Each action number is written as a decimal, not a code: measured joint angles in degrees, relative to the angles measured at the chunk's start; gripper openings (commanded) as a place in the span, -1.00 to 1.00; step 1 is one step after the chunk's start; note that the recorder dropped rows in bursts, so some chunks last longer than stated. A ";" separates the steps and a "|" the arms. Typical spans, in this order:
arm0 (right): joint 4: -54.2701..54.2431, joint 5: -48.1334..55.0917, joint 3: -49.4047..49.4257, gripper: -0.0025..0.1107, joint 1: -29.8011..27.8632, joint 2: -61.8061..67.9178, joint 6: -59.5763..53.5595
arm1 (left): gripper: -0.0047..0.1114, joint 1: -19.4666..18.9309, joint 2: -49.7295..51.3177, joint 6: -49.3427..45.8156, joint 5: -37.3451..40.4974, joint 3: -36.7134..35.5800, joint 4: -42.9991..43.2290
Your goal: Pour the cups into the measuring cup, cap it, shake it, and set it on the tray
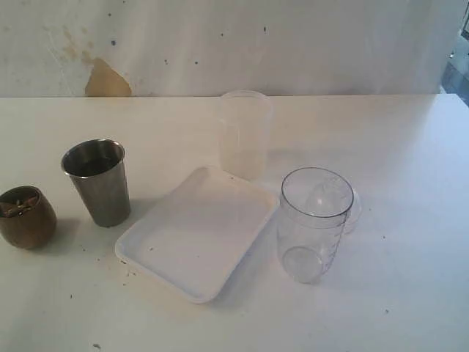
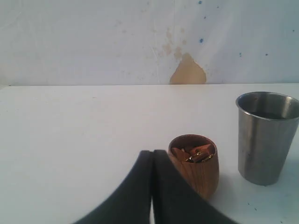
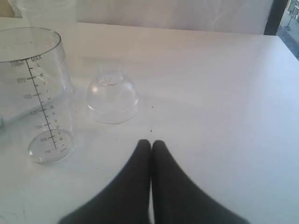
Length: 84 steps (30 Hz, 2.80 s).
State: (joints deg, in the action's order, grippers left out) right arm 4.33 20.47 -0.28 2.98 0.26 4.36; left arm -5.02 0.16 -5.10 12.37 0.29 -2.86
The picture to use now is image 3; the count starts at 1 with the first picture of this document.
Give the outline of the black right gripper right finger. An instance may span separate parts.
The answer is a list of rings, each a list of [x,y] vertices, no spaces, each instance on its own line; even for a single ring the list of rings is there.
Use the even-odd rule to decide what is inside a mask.
[[[156,224],[246,224],[202,191],[177,164],[166,144],[152,146],[152,196]]]

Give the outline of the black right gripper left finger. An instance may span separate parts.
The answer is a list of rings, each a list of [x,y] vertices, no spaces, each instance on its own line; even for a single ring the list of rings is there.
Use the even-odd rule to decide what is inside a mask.
[[[148,224],[151,145],[139,140],[118,175],[94,198],[63,217],[61,224]]]

